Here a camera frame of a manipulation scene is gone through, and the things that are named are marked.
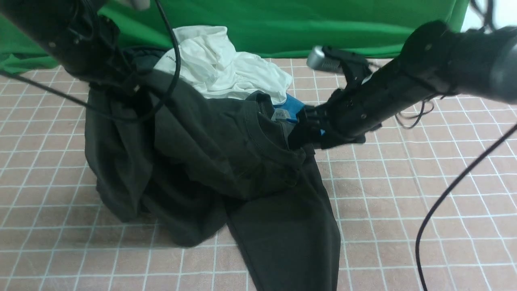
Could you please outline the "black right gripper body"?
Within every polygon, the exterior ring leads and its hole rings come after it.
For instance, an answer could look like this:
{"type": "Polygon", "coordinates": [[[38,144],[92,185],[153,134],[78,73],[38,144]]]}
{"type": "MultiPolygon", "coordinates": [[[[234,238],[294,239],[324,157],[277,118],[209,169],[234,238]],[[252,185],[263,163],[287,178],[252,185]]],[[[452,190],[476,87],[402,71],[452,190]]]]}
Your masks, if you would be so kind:
{"type": "Polygon", "coordinates": [[[347,85],[336,89],[324,104],[305,106],[288,136],[291,149],[310,145],[329,149],[364,143],[365,134],[404,110],[401,69],[343,69],[347,85]]]}

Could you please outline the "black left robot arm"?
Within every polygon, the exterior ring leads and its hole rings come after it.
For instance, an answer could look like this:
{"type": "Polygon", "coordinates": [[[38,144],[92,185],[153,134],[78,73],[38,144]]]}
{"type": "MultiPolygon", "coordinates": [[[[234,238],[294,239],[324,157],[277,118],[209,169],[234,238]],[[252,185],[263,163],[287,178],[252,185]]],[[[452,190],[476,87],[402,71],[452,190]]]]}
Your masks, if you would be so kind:
{"type": "Polygon", "coordinates": [[[72,76],[99,83],[130,74],[118,46],[120,30],[97,5],[103,0],[2,0],[1,14],[72,76]]]}

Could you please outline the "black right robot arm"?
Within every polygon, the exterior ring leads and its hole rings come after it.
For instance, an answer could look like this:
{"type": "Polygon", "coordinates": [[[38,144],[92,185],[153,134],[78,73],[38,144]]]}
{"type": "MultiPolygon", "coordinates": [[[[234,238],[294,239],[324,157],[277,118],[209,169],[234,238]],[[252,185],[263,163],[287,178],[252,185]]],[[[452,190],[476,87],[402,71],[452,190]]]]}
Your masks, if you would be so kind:
{"type": "Polygon", "coordinates": [[[324,104],[296,115],[288,145],[329,149],[364,143],[382,122],[438,96],[467,94],[516,104],[517,29],[453,32],[442,21],[423,24],[400,54],[373,72],[365,56],[315,46],[307,59],[313,70],[342,73],[347,80],[324,104]]]}

